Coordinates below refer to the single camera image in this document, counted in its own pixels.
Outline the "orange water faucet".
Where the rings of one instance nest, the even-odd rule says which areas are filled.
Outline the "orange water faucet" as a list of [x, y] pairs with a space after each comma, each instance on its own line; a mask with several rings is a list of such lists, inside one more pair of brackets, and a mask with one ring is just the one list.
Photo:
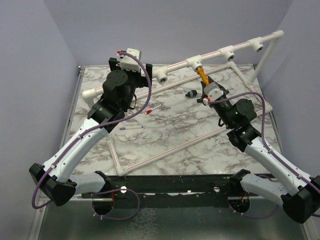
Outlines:
[[200, 76], [205, 86], [208, 86], [210, 84], [210, 81], [207, 77], [207, 75], [204, 72], [204, 69], [202, 66], [199, 66], [196, 68], [196, 73]]

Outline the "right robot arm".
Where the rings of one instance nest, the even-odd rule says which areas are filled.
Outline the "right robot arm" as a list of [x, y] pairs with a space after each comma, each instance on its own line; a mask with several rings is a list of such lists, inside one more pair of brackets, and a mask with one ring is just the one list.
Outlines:
[[225, 126], [231, 144], [255, 159], [276, 179], [272, 182], [241, 170], [232, 177], [229, 189], [240, 196], [244, 192], [259, 195], [280, 206], [289, 218], [303, 224], [320, 208], [320, 177], [299, 169], [265, 140], [265, 128], [257, 130], [251, 122], [258, 116], [246, 93], [237, 94], [231, 103], [228, 90], [211, 77], [201, 81], [199, 103], [213, 108], [219, 126]]

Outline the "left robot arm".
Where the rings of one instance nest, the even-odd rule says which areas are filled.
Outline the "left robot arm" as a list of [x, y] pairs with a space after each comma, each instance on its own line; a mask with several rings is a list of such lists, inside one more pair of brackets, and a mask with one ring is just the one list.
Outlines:
[[108, 177], [101, 171], [75, 176], [73, 171], [85, 155], [101, 139], [110, 135], [118, 123], [141, 113], [126, 116], [131, 109], [136, 88], [152, 87], [152, 64], [142, 64], [135, 57], [133, 66], [123, 67], [122, 61], [109, 59], [110, 73], [103, 83], [103, 94], [88, 112], [79, 130], [49, 160], [34, 163], [29, 173], [36, 184], [56, 206], [66, 204], [73, 196], [95, 193], [106, 197], [111, 190]]

